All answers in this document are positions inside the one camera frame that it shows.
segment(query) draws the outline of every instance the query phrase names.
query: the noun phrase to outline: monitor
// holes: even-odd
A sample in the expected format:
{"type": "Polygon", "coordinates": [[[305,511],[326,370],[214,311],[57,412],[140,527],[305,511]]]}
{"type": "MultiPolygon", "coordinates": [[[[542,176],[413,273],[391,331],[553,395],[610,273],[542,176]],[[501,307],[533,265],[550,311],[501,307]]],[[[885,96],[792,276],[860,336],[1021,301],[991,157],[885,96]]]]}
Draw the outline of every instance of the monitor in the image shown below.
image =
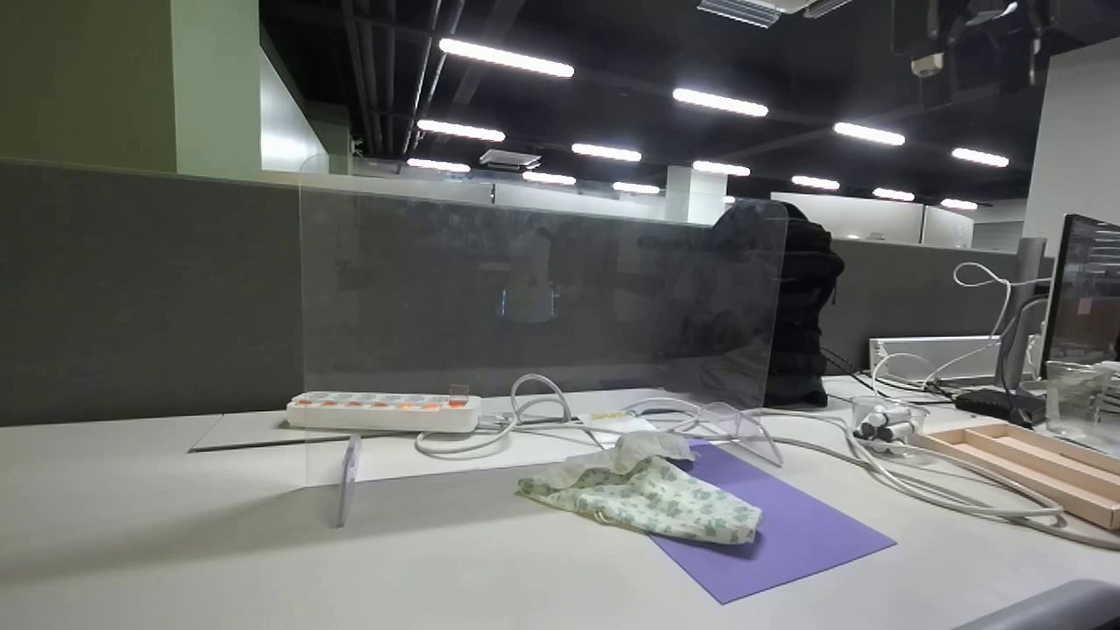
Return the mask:
{"type": "Polygon", "coordinates": [[[1053,265],[1042,370],[1049,362],[1120,356],[1120,223],[1066,212],[1053,265]]]}

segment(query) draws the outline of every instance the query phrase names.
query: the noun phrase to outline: gray partition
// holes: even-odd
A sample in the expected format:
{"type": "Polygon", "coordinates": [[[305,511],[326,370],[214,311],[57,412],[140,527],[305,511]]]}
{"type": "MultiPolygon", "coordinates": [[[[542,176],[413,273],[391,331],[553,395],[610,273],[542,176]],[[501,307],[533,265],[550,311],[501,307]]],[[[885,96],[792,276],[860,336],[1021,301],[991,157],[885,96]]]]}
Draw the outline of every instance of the gray partition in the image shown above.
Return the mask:
{"type": "MultiPolygon", "coordinates": [[[[305,387],[301,273],[310,265],[301,264],[296,197],[291,184],[0,163],[0,425],[283,407],[305,387]]],[[[634,223],[634,233],[655,231],[694,226],[634,223]]],[[[836,243],[836,251],[848,273],[823,311],[823,338],[850,364],[865,364],[868,336],[982,331],[1001,294],[959,290],[949,273],[959,258],[1016,265],[1011,255],[865,243],[836,243]]],[[[659,290],[647,269],[626,273],[641,258],[611,258],[611,276],[659,290]]],[[[424,318],[398,323],[427,336],[424,318]]]]}
{"type": "Polygon", "coordinates": [[[0,163],[0,425],[281,407],[291,189],[0,163]]]}

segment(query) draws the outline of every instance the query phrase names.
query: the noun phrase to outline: white desk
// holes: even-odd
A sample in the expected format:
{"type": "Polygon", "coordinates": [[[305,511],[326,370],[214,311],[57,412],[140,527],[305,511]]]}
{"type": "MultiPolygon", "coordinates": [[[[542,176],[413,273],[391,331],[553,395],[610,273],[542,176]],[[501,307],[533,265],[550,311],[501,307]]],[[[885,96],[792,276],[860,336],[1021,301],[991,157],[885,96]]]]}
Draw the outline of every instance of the white desk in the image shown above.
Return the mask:
{"type": "MultiPolygon", "coordinates": [[[[578,395],[581,407],[620,398],[578,395]]],[[[1071,576],[1120,580],[1115,553],[959,518],[889,493],[855,465],[785,447],[781,478],[899,547],[718,605],[650,538],[511,498],[521,470],[505,465],[564,460],[581,440],[513,437],[501,460],[456,465],[427,463],[405,440],[367,440],[365,476],[379,484],[365,484],[354,524],[333,527],[321,511],[333,498],[305,484],[342,443],[186,455],[277,420],[0,430],[0,628],[916,630],[967,622],[1071,576]]],[[[766,426],[841,447],[823,425],[766,426]]]]}

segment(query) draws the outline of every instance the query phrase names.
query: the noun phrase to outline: black ceiling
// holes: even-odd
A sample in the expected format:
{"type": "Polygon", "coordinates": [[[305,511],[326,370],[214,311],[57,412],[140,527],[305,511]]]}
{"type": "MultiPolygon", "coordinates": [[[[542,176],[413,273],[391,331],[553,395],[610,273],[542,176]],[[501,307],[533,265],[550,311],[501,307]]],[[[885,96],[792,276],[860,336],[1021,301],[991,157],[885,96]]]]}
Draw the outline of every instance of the black ceiling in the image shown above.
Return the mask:
{"type": "MultiPolygon", "coordinates": [[[[1082,2],[1115,16],[1114,0],[1082,2]]],[[[1120,33],[1102,29],[1098,14],[1082,14],[1094,33],[1071,29],[1066,14],[1056,2],[1042,10],[1042,58],[1120,33]]],[[[844,178],[848,194],[1026,197],[1042,100],[1021,64],[1031,26],[1009,16],[969,29],[951,44],[956,71],[916,82],[909,57],[923,38],[906,26],[923,20],[926,0],[850,0],[828,16],[785,16],[770,33],[701,14],[695,0],[262,0],[262,26],[301,98],[346,104],[367,157],[476,163],[487,146],[413,133],[413,120],[430,117],[501,126],[508,152],[542,153],[546,170],[592,182],[661,182],[665,163],[715,157],[757,170],[731,182],[739,197],[792,189],[793,170],[844,178]],[[441,58],[435,43],[451,33],[566,58],[578,77],[441,58]],[[770,120],[682,108],[674,84],[766,100],[770,120]],[[832,138],[836,120],[883,122],[909,143],[850,143],[832,138]],[[644,160],[575,157],[575,139],[641,146],[644,160]],[[1009,153],[1011,167],[959,163],[949,157],[956,143],[1009,153]]]]}

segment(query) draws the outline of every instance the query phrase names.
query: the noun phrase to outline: cloth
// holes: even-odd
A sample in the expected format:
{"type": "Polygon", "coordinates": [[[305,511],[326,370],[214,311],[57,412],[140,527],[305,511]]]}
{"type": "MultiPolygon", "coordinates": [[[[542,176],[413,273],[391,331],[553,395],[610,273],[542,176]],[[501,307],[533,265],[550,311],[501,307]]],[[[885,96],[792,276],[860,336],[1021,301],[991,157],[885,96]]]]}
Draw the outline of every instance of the cloth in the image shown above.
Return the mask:
{"type": "Polygon", "coordinates": [[[709,547],[757,544],[759,507],[674,470],[667,460],[694,463],[694,453],[672,433],[622,433],[610,453],[578,455],[521,478],[517,493],[615,527],[709,547]]]}

